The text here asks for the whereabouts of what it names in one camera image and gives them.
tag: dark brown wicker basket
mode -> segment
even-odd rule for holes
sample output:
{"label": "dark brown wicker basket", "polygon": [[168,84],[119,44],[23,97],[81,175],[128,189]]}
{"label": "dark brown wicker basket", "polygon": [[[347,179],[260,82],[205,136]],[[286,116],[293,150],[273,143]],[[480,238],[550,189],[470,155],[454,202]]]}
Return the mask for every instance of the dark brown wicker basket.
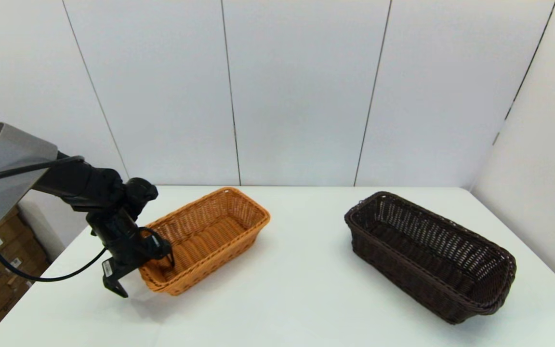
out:
{"label": "dark brown wicker basket", "polygon": [[345,219],[361,259],[451,324],[493,314],[509,294],[513,255],[408,200],[381,191]]}

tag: wicker basket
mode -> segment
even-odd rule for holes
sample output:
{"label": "wicker basket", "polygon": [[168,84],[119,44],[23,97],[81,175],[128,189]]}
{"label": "wicker basket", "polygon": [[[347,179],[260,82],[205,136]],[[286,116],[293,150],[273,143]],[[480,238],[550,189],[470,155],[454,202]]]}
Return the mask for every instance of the wicker basket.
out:
{"label": "wicker basket", "polygon": [[451,324],[493,314],[515,279],[515,258],[495,243],[381,191],[346,213],[353,251]]}
{"label": "wicker basket", "polygon": [[224,187],[148,224],[172,244],[167,259],[139,270],[154,292],[179,295],[247,250],[269,222],[269,213],[238,189]]}

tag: robotic arm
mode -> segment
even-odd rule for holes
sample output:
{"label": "robotic arm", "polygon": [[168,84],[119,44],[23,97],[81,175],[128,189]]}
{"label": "robotic arm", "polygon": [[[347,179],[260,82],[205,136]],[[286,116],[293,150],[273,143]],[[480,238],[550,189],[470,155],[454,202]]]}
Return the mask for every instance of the robotic arm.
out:
{"label": "robotic arm", "polygon": [[142,178],[124,184],[115,170],[92,167],[82,157],[66,156],[51,143],[0,123],[0,220],[31,188],[88,213],[91,234],[112,255],[102,263],[102,280],[116,294],[128,296],[119,279],[150,259],[168,257],[174,266],[169,242],[135,223],[158,196],[154,185]]}

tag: black cable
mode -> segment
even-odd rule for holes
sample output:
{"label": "black cable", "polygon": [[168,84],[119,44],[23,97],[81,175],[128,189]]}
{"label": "black cable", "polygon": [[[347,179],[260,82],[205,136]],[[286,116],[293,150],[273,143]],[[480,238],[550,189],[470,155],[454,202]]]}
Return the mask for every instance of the black cable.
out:
{"label": "black cable", "polygon": [[60,160],[42,162],[40,164],[27,165],[27,166],[23,166],[23,167],[17,167],[15,169],[0,171],[0,180],[2,178],[6,178],[6,177],[9,177],[9,176],[20,175],[20,174],[24,174],[24,173],[30,172],[30,171],[50,169],[51,167],[59,166],[59,165],[62,165],[62,164],[67,164],[69,162],[77,162],[77,161],[81,161],[81,162],[84,161],[84,157],[83,156],[73,156],[73,157],[63,158],[63,159],[60,159]]}
{"label": "black cable", "polygon": [[7,262],[7,260],[4,259],[3,255],[1,255],[1,253],[0,253],[0,263],[2,263],[3,266],[5,266],[8,270],[12,271],[14,274],[19,275],[20,277],[23,277],[24,279],[28,279],[28,280],[32,280],[32,281],[36,281],[36,282],[56,282],[56,281],[62,281],[62,280],[69,279],[70,277],[76,276],[77,274],[80,274],[81,272],[85,271],[89,266],[92,266],[93,263],[95,263],[98,259],[100,259],[100,257],[104,254],[104,252],[106,252],[106,248],[101,250],[100,253],[95,258],[91,259],[91,261],[88,262],[85,266],[83,266],[82,268],[79,268],[79,270],[76,270],[75,272],[72,272],[71,274],[67,274],[67,275],[61,276],[61,277],[52,277],[50,279],[45,279],[45,278],[42,278],[42,277],[35,277],[35,276],[31,276],[29,274],[25,274],[24,272],[22,272],[21,270],[18,270],[17,268],[12,266],[12,264]]}

